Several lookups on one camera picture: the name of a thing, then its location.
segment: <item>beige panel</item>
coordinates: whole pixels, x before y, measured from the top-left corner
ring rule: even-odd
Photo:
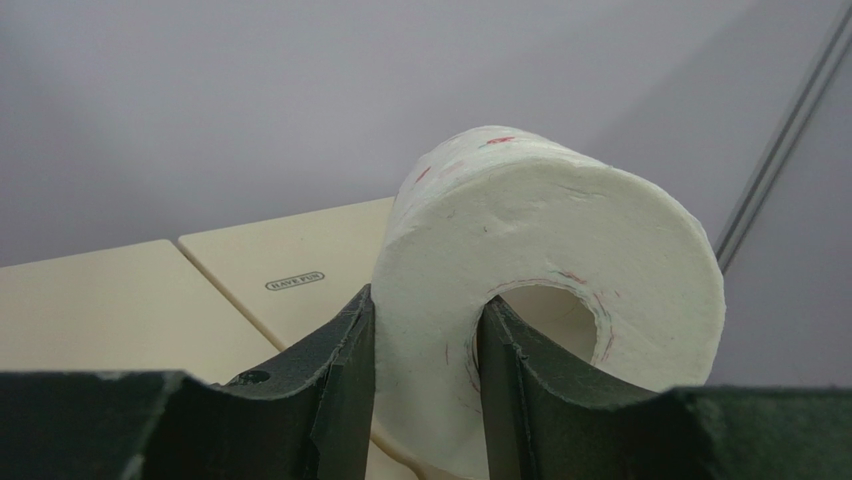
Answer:
[[[184,235],[178,243],[259,329],[285,348],[331,320],[370,282],[392,205],[393,198],[385,198]],[[324,278],[302,283],[315,280],[315,272]]]
[[[276,349],[167,240],[0,269],[0,369],[185,369],[227,382]]]

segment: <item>white cylindrical object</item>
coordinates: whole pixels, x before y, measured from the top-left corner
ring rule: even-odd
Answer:
[[[473,336],[489,299],[527,285],[594,314],[591,364],[607,373],[657,391],[709,375],[725,305],[701,225],[651,182],[482,127],[422,157],[389,218],[372,287],[387,444],[487,478]]]

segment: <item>white wall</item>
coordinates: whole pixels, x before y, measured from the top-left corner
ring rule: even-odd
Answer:
[[[711,383],[852,387],[852,54],[725,275]]]
[[[396,192],[509,124],[730,211],[843,0],[0,0],[0,265]]]

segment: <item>hollow center hole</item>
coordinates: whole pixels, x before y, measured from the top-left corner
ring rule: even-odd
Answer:
[[[530,285],[501,296],[547,338],[586,363],[592,360],[598,339],[595,316],[576,295],[562,288]]]

